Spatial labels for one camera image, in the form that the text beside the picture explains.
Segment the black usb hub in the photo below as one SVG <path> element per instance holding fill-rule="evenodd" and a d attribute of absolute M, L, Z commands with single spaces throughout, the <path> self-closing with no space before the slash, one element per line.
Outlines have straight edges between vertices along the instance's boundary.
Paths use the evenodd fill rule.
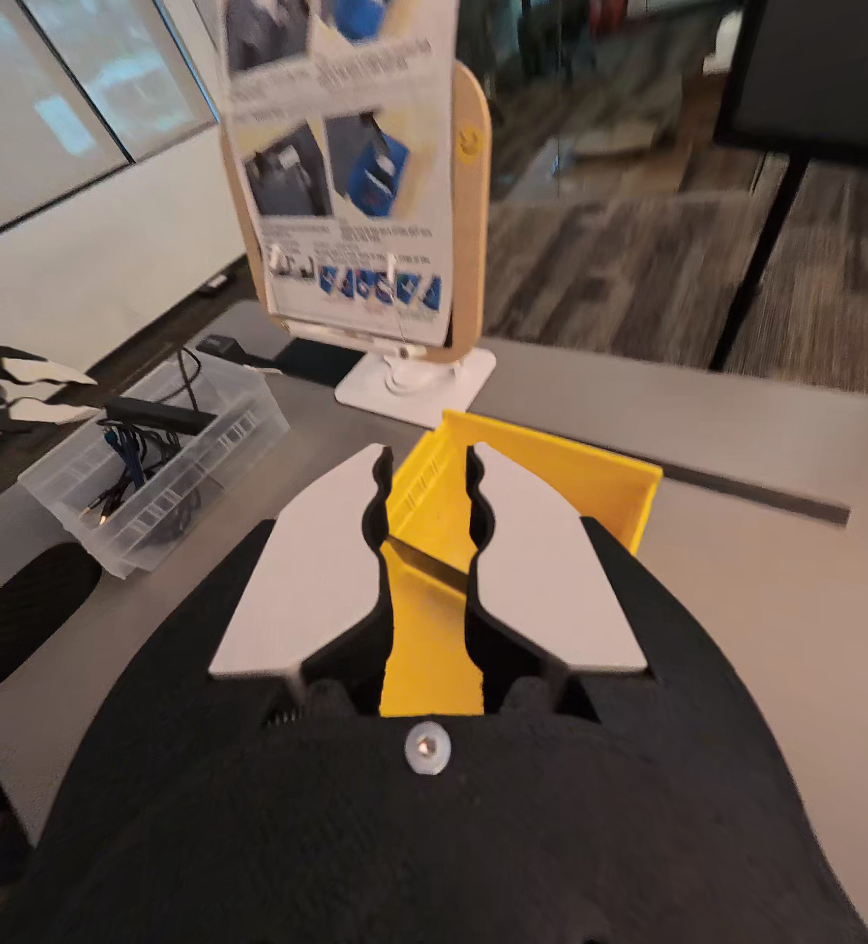
<path fill-rule="evenodd" d="M 104 409 L 111 422 L 186 437 L 200 435 L 216 419 L 213 413 L 125 396 L 107 400 Z"/>

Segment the black flat desk pad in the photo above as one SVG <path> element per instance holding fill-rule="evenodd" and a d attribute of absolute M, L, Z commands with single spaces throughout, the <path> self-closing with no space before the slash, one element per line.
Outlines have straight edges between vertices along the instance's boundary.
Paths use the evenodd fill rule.
<path fill-rule="evenodd" d="M 334 389 L 363 357 L 362 351 L 296 338 L 279 352 L 271 367 L 291 379 Z"/>

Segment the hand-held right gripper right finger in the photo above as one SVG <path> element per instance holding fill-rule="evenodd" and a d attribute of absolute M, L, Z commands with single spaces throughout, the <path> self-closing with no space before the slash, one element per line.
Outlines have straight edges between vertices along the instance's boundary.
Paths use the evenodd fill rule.
<path fill-rule="evenodd" d="M 485 442 L 468 448 L 466 475 L 472 615 L 542 667 L 644 672 L 644 652 L 580 513 Z"/>

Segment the black monitor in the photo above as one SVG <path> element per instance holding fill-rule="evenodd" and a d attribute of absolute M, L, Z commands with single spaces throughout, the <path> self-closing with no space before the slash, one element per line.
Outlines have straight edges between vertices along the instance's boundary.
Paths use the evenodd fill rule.
<path fill-rule="evenodd" d="M 750 1 L 713 131 L 787 167 L 709 370 L 726 366 L 810 165 L 868 169 L 868 1 Z"/>

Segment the yellow plastic bin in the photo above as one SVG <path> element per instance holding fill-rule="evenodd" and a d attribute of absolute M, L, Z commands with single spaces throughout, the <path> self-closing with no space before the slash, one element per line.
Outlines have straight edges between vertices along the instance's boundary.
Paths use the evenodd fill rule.
<path fill-rule="evenodd" d="M 475 553 L 467 448 L 484 442 L 555 488 L 633 556 L 663 478 L 659 466 L 543 431 L 445 411 L 393 478 L 388 500 L 394 644 L 383 716 L 482 714 L 482 673 L 467 655 L 464 610 Z"/>

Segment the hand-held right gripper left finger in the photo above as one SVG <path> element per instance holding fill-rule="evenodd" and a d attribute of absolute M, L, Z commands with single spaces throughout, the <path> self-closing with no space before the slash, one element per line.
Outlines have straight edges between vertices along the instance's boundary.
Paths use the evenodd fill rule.
<path fill-rule="evenodd" d="M 345 655 L 350 678 L 384 671 L 393 618 L 386 562 L 393 454 L 371 443 L 286 504 L 210 664 L 215 679 L 310 682 L 343 637 L 381 619 L 382 642 Z"/>

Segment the white stand base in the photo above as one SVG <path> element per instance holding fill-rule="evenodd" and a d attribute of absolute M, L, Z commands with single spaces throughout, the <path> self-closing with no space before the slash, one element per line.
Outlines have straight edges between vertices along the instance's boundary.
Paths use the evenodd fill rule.
<path fill-rule="evenodd" d="M 494 353 L 474 348 L 461 360 L 438 364 L 367 353 L 335 387 L 346 407 L 436 429 L 445 411 L 466 412 L 496 367 Z"/>

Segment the instruction poster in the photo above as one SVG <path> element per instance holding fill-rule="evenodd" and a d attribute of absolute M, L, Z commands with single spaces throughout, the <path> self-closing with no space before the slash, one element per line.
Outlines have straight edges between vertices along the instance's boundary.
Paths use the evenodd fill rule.
<path fill-rule="evenodd" d="M 216 3 L 223 149 L 270 313 L 444 346 L 459 9 Z"/>

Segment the flat cardboard sheet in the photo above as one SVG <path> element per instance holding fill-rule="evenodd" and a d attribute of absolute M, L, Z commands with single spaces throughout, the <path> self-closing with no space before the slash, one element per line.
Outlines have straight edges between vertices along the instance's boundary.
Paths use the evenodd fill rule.
<path fill-rule="evenodd" d="M 575 160 L 631 159 L 649 155 L 676 143 L 677 123 L 628 120 L 598 125 L 574 138 L 571 152 Z"/>

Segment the clear plastic bin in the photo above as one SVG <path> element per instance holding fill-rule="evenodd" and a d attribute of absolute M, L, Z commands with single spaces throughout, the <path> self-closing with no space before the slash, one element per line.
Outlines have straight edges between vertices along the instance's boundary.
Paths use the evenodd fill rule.
<path fill-rule="evenodd" d="M 263 376 L 208 355 L 166 360 L 125 394 L 213 413 L 198 436 L 91 418 L 22 486 L 112 576 L 152 572 L 285 436 Z"/>

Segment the large glass window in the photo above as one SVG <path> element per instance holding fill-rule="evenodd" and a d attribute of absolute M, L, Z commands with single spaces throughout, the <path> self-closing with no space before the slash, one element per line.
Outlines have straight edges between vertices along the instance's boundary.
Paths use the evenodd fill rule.
<path fill-rule="evenodd" d="M 0 1 L 0 233 L 216 120 L 168 2 Z"/>

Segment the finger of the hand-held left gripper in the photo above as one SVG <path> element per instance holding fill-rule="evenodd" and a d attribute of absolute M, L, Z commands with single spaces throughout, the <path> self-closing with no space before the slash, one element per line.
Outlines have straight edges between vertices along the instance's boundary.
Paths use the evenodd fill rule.
<path fill-rule="evenodd" d="M 85 373 L 50 360 L 0 359 L 0 377 L 9 383 L 22 386 L 35 384 L 97 385 L 97 381 Z"/>
<path fill-rule="evenodd" d="M 68 426 L 95 418 L 101 408 L 54 404 L 34 397 L 18 397 L 0 407 L 0 429 L 37 429 Z"/>

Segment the instruction sheet on stand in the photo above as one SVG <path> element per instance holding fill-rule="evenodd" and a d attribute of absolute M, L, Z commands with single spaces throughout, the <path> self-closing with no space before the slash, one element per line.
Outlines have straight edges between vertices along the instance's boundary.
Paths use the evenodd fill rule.
<path fill-rule="evenodd" d="M 438 364 L 457 362 L 476 347 L 483 325 L 492 133 L 486 96 L 474 74 L 460 61 L 453 64 L 451 99 L 453 289 L 451 343 L 442 348 L 409 345 L 343 328 L 300 322 L 275 313 L 266 300 L 263 254 L 253 229 L 248 197 L 241 186 L 235 151 L 228 132 L 225 129 L 220 132 L 224 172 L 256 296 L 268 319 L 287 332 L 291 339 L 307 339 L 363 353 L 420 359 Z M 464 161 L 456 155 L 456 136 L 460 128 L 469 125 L 479 129 L 483 145 L 473 161 Z"/>

